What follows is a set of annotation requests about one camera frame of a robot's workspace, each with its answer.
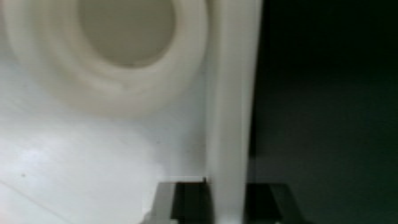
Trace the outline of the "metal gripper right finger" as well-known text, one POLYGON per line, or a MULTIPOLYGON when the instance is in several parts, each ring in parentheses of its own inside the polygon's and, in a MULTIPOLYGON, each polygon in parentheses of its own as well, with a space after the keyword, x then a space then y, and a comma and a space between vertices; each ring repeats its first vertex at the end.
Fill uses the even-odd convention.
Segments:
POLYGON ((311 224, 286 184, 247 185, 244 224, 311 224))

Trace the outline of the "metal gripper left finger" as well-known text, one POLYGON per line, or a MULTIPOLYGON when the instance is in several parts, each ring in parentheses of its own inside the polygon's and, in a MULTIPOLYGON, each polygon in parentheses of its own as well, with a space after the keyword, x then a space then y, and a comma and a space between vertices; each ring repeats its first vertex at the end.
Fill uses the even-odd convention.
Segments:
POLYGON ((204 177, 158 183, 141 224, 213 224, 213 201, 204 177))

